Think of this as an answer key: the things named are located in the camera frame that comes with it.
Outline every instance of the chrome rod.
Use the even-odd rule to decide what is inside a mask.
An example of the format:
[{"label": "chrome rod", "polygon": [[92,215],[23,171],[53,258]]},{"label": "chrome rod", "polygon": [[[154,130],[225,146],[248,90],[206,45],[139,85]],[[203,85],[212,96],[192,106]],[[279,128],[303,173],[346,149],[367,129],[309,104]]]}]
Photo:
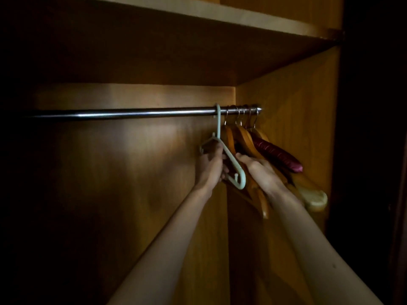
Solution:
[{"label": "chrome rod", "polygon": [[[261,108],[256,106],[221,107],[221,114],[226,115],[256,115]],[[216,115],[216,107],[189,108],[143,108],[143,109],[101,109],[101,110],[36,110],[18,114],[23,119],[40,119],[54,121],[81,121],[99,119],[138,119],[147,117],[188,117],[201,115]]]}]

